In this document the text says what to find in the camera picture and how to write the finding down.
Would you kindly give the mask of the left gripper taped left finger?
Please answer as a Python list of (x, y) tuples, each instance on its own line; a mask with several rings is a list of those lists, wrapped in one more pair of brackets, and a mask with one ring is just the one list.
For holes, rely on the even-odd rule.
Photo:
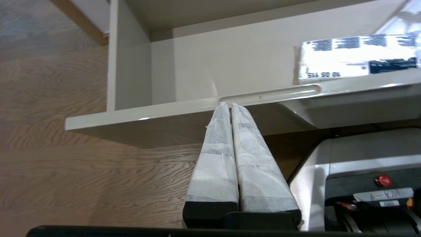
[(230, 107), (221, 102), (207, 125), (183, 208), (184, 220), (220, 220), (238, 211), (239, 190)]

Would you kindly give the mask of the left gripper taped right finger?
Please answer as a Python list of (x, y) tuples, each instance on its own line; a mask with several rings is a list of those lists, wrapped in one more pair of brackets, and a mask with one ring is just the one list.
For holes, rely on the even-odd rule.
[(301, 220), (301, 211), (251, 113), (233, 103), (231, 124), (243, 212), (284, 213)]

